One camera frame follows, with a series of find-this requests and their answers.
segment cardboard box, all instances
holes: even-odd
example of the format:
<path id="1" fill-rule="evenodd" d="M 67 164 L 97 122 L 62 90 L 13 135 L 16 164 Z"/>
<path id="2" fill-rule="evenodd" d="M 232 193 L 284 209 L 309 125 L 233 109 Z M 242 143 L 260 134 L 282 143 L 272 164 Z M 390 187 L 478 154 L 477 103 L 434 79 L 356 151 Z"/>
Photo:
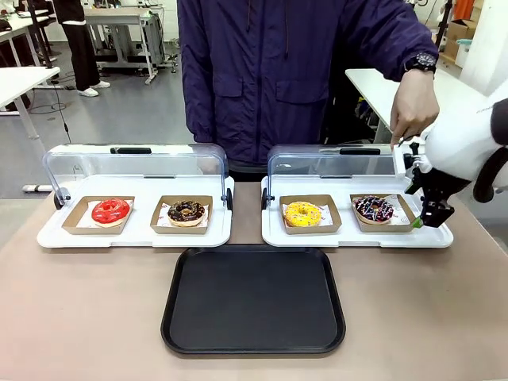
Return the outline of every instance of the cardboard box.
<path id="1" fill-rule="evenodd" d="M 482 8 L 477 8 L 476 6 L 473 8 L 473 11 L 471 12 L 471 20 L 474 22 L 479 21 L 479 17 L 482 15 Z"/>
<path id="2" fill-rule="evenodd" d="M 354 198 L 364 197 L 364 196 L 377 196 L 381 198 L 385 198 L 387 196 L 390 196 L 391 194 L 350 194 L 349 197 L 351 199 L 351 207 L 353 209 L 353 212 L 356 216 L 356 220 L 358 221 L 358 224 L 360 225 L 360 230 L 364 233 L 408 233 L 411 230 L 413 230 L 413 222 L 416 219 L 416 216 L 414 215 L 413 211 L 407 205 L 406 200 L 404 200 L 404 197 L 402 197 L 400 194 L 397 194 L 398 202 L 400 203 L 402 209 L 404 210 L 404 213 L 409 218 L 408 225 L 370 225 L 366 224 L 365 222 L 361 221 L 358 218 L 358 212 L 356 211 L 356 208 L 353 204 Z"/>
<path id="3" fill-rule="evenodd" d="M 163 204 L 173 205 L 181 201 L 195 201 L 201 205 L 208 205 L 208 223 L 206 226 L 192 226 L 190 228 L 180 228 L 178 226 L 157 226 L 159 220 L 160 208 Z M 205 234 L 210 221 L 212 220 L 212 211 L 214 210 L 214 198 L 212 196 L 162 196 L 153 211 L 150 227 L 157 234 Z"/>
<path id="4" fill-rule="evenodd" d="M 315 206 L 325 206 L 327 205 L 330 211 L 330 215 L 332 217 L 332 224 L 327 226 L 306 226 L 306 227 L 292 227 L 287 226 L 284 220 L 284 212 L 283 205 L 289 205 L 292 202 L 310 202 Z M 332 196 L 329 194 L 307 194 L 303 196 L 282 196 L 279 200 L 279 210 L 280 217 L 282 218 L 282 222 L 284 227 L 286 228 L 286 233 L 293 234 L 323 234 L 323 233 L 335 233 L 342 225 L 341 216 L 339 215 L 339 211 L 335 206 L 335 202 L 333 202 Z"/>
<path id="5" fill-rule="evenodd" d="M 471 20 L 454 20 L 448 24 L 446 37 L 448 41 L 457 41 L 461 38 L 472 40 L 476 32 L 476 26 L 477 24 Z"/>
<path id="6" fill-rule="evenodd" d="M 88 202 L 93 201 L 105 201 L 110 200 L 112 198 L 119 198 L 124 201 L 132 201 L 132 205 L 130 207 L 129 213 L 124 218 L 124 221 L 118 225 L 113 226 L 112 228 L 103 228 L 101 226 L 97 226 L 96 228 L 78 228 L 77 224 L 81 221 L 81 218 L 88 210 Z M 118 235 L 123 231 L 125 224 L 129 220 L 130 214 L 134 210 L 134 197 L 133 196 L 85 196 L 81 198 L 71 213 L 67 216 L 65 221 L 62 224 L 62 228 L 67 230 L 70 234 L 73 235 Z"/>
<path id="7" fill-rule="evenodd" d="M 444 47 L 443 53 L 448 58 L 455 60 L 457 58 L 457 54 L 459 54 L 459 44 L 457 44 L 457 41 L 446 41 L 446 46 Z"/>

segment person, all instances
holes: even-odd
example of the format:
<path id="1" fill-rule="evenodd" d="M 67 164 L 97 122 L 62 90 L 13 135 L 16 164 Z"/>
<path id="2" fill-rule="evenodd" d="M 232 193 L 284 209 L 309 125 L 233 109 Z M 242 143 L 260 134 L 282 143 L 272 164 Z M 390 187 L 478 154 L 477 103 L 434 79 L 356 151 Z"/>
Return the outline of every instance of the person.
<path id="1" fill-rule="evenodd" d="M 72 54 L 72 68 L 76 78 L 76 89 L 84 97 L 97 97 L 98 89 L 111 85 L 102 81 L 95 61 L 94 45 L 88 33 L 85 11 L 80 0 L 53 0 L 58 22 L 67 37 Z"/>
<path id="2" fill-rule="evenodd" d="M 438 51 L 403 0 L 178 0 L 177 11 L 187 127 L 222 146 L 233 171 L 263 167 L 276 144 L 318 142 L 336 33 L 402 80 L 392 144 L 439 113 Z"/>

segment display case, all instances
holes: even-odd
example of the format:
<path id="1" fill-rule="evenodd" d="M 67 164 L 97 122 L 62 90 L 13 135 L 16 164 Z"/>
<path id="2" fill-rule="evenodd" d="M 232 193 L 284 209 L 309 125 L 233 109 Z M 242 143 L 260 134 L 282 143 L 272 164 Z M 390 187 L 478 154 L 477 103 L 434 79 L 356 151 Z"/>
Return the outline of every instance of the display case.
<path id="1" fill-rule="evenodd" d="M 413 227 L 415 216 L 421 213 L 422 192 L 405 194 L 410 179 L 396 167 L 401 167 L 389 146 L 352 145 L 277 146 L 268 156 L 268 176 L 261 183 L 262 233 L 264 240 L 274 246 L 340 247 L 380 246 L 401 248 L 444 248 L 453 242 L 446 225 L 440 228 Z M 365 229 L 353 208 L 361 195 L 391 196 L 396 210 L 406 216 L 407 225 L 390 225 Z M 306 201 L 315 195 L 330 196 L 331 206 L 340 215 L 340 227 L 334 231 L 298 234 L 290 232 L 284 219 L 283 204 L 290 196 Z"/>
<path id="2" fill-rule="evenodd" d="M 37 236 L 41 246 L 213 247 L 229 239 L 234 181 L 227 177 L 224 151 L 214 144 L 66 144 L 49 151 L 43 164 L 55 191 L 57 211 Z M 132 203 L 121 233 L 75 229 L 84 224 L 78 221 L 80 216 L 69 222 L 80 201 L 105 198 Z M 162 218 L 159 209 L 165 200 L 193 198 L 209 200 L 206 229 L 158 229 L 157 213 Z M 89 213 L 87 206 L 82 208 L 82 214 Z"/>

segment donut box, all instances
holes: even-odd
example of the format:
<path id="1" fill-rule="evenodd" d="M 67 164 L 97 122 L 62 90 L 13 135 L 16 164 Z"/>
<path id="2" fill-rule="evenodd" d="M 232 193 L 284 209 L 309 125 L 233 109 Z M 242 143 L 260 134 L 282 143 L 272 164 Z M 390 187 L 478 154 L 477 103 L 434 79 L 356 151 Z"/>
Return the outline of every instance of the donut box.
<path id="1" fill-rule="evenodd" d="M 124 200 L 129 203 L 129 212 L 120 225 L 109 228 L 94 225 L 93 220 L 91 220 L 91 210 L 93 209 L 93 206 L 90 206 L 89 203 L 101 202 L 112 198 L 119 198 L 120 200 Z M 73 235 L 118 235 L 123 231 L 133 210 L 134 196 L 85 196 L 78 201 L 74 209 L 69 213 L 62 224 L 62 229 Z"/>
<path id="2" fill-rule="evenodd" d="M 159 221 L 167 216 L 168 206 L 182 201 L 199 202 L 206 209 L 206 216 L 203 221 L 192 227 L 178 227 L 169 224 L 160 224 Z M 157 234 L 205 234 L 212 218 L 214 210 L 214 198 L 212 196 L 162 196 L 157 203 L 156 209 L 153 211 L 150 227 Z"/>
<path id="3" fill-rule="evenodd" d="M 304 227 L 293 227 L 286 224 L 284 221 L 284 208 L 283 206 L 289 205 L 292 202 L 310 202 L 315 206 L 322 209 L 324 206 L 328 206 L 329 216 L 331 217 L 332 223 L 329 225 L 320 226 L 304 226 Z M 281 196 L 279 199 L 279 210 L 281 222 L 286 229 L 286 233 L 293 234 L 320 234 L 320 233 L 335 233 L 342 225 L 341 216 L 335 206 L 335 202 L 332 196 L 329 194 L 307 194 L 298 196 Z"/>
<path id="4" fill-rule="evenodd" d="M 371 225 L 361 221 L 359 219 L 359 214 L 355 209 L 354 201 L 365 196 L 387 198 L 387 201 L 391 202 L 394 207 L 394 216 L 392 217 L 394 220 L 385 225 Z M 401 194 L 350 194 L 349 197 L 351 199 L 353 213 L 355 214 L 360 230 L 363 233 L 409 233 L 414 228 L 413 222 L 416 219 L 416 216 Z"/>

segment wristwatch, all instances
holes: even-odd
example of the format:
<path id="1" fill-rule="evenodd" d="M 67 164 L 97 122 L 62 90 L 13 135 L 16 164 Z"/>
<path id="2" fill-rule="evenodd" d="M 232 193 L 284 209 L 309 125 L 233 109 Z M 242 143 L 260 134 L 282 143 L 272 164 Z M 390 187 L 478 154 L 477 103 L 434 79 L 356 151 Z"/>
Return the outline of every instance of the wristwatch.
<path id="1" fill-rule="evenodd" d="M 437 60 L 432 54 L 418 53 L 415 57 L 410 58 L 404 64 L 404 70 L 418 69 L 421 71 L 436 72 Z"/>

